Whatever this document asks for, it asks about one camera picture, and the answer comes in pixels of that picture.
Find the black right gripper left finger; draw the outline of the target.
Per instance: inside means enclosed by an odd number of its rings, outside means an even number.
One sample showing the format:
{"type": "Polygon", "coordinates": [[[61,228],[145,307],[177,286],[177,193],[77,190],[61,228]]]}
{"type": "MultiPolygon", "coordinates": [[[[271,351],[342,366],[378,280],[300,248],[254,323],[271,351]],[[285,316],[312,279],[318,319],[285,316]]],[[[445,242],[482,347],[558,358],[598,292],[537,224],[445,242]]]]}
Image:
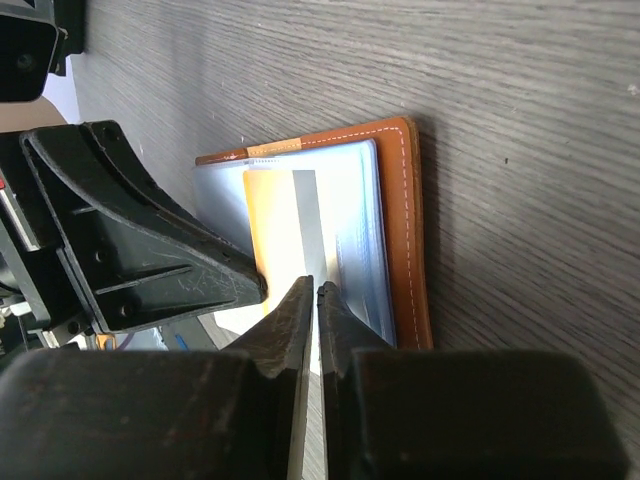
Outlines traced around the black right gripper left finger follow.
{"type": "Polygon", "coordinates": [[[245,360],[232,479],[302,477],[313,303],[313,278],[297,278],[271,313],[226,348],[245,360]]]}

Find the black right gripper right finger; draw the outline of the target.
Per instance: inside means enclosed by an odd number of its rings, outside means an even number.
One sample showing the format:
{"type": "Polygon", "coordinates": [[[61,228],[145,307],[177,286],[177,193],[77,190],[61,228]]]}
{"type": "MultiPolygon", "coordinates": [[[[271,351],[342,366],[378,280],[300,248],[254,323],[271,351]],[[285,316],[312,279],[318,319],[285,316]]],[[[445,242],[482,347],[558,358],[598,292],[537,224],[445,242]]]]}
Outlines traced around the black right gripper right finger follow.
{"type": "Polygon", "coordinates": [[[319,288],[317,310],[326,475],[349,479],[362,432],[355,353],[391,347],[356,317],[334,283],[327,281],[319,288]]]}

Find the brown leather card holder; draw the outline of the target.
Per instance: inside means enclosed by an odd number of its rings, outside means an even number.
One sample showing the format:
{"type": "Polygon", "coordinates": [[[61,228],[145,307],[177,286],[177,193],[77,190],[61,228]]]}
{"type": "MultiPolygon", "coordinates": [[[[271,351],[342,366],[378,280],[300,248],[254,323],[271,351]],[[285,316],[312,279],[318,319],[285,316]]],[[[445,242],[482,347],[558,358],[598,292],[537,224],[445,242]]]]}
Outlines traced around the brown leather card holder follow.
{"type": "Polygon", "coordinates": [[[200,156],[198,215],[256,259],[280,297],[269,260],[282,252],[266,220],[283,207],[294,232],[304,222],[318,249],[292,240],[293,263],[337,284],[351,310],[387,343],[433,345],[424,263],[419,133],[405,117],[200,156]]]}

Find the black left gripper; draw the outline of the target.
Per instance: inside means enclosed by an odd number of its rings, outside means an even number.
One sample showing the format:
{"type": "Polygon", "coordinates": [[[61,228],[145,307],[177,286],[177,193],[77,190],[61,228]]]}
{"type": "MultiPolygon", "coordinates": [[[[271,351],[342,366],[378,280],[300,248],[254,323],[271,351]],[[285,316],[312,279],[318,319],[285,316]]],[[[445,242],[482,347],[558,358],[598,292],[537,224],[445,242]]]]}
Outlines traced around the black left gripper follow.
{"type": "Polygon", "coordinates": [[[176,203],[119,124],[1,136],[1,305],[25,342],[260,303],[254,261],[176,203]]]}

